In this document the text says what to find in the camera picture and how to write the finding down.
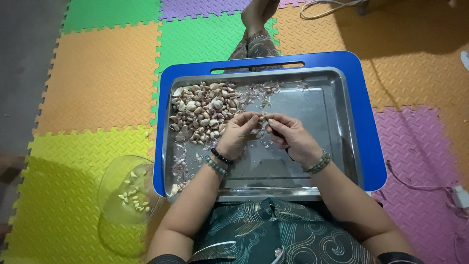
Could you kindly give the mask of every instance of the hand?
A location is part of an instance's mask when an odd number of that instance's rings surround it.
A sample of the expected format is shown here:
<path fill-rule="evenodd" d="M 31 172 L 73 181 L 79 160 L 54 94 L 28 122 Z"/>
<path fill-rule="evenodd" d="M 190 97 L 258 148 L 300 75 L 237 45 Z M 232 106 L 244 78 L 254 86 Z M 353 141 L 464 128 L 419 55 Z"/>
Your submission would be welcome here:
<path fill-rule="evenodd" d="M 223 136 L 218 141 L 217 151 L 228 160 L 234 160 L 244 150 L 246 142 L 259 137 L 251 133 L 253 129 L 262 129 L 259 118 L 262 115 L 256 112 L 244 112 L 231 119 Z"/>
<path fill-rule="evenodd" d="M 319 161 L 322 149 L 300 120 L 282 114 L 267 114 L 264 117 L 269 121 L 265 131 L 270 134 L 279 149 L 289 148 L 290 157 L 306 168 Z M 272 130 L 282 134 L 285 139 L 272 134 Z"/>

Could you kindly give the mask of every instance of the beaded bracelet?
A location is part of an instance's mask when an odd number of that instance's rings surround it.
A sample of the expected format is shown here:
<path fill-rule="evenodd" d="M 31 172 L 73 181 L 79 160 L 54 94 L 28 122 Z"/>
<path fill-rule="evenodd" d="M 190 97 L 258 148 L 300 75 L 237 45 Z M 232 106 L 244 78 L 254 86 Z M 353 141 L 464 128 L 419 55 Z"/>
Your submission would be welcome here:
<path fill-rule="evenodd" d="M 220 168 L 220 166 L 217 165 L 216 162 L 214 162 L 209 156 L 205 156 L 205 161 L 212 167 L 215 169 L 215 171 L 225 175 L 227 173 L 226 170 L 224 170 L 223 168 Z"/>
<path fill-rule="evenodd" d="M 215 148 L 212 148 L 212 153 L 215 157 L 217 157 L 218 159 L 223 161 L 224 164 L 226 164 L 226 165 L 233 165 L 234 164 L 234 162 L 232 160 L 227 160 L 222 155 L 220 155 Z"/>
<path fill-rule="evenodd" d="M 309 174 L 316 174 L 322 171 L 329 163 L 331 162 L 331 154 L 327 153 L 322 149 L 323 154 L 319 159 L 318 163 L 314 164 L 312 167 L 305 169 L 304 171 Z"/>

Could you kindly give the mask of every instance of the legs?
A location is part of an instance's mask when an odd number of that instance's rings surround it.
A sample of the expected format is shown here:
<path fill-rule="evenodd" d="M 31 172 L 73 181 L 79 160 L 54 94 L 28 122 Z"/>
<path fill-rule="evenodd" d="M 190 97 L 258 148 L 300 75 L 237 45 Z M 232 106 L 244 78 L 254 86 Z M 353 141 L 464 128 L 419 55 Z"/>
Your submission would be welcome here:
<path fill-rule="evenodd" d="M 277 56 L 279 53 L 265 30 L 264 24 L 275 14 L 280 0 L 252 0 L 241 13 L 246 31 L 229 60 Z M 251 71 L 283 68 L 282 65 L 254 67 Z M 248 71 L 248 68 L 225 70 L 228 72 Z"/>

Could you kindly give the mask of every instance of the person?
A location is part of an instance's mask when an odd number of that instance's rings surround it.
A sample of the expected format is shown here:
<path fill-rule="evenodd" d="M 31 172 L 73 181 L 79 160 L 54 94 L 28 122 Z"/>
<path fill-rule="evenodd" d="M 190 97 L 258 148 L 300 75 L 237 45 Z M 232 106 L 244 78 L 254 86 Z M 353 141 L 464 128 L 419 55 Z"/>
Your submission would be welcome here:
<path fill-rule="evenodd" d="M 278 55 L 264 24 L 279 0 L 252 0 L 242 12 L 246 31 L 229 59 Z M 281 66 L 231 69 L 260 71 Z M 275 198 L 215 203 L 227 163 L 256 138 L 261 118 L 279 149 L 310 172 L 319 206 Z M 159 224 L 149 264 L 421 264 L 383 208 L 345 176 L 303 124 L 283 114 L 244 112 L 231 119 L 206 163 Z"/>

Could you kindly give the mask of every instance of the woman's left hand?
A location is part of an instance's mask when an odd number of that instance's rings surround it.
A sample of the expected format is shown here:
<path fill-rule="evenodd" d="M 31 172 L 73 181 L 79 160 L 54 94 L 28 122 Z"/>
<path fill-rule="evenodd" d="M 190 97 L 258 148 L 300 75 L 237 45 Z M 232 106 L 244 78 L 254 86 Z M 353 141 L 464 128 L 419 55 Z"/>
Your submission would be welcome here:
<path fill-rule="evenodd" d="M 258 134 L 251 133 L 251 131 L 262 129 L 262 124 L 259 123 L 261 116 L 257 112 L 244 112 L 233 117 L 218 141 L 216 147 L 218 153 L 228 160 L 239 157 L 247 141 L 259 138 Z"/>

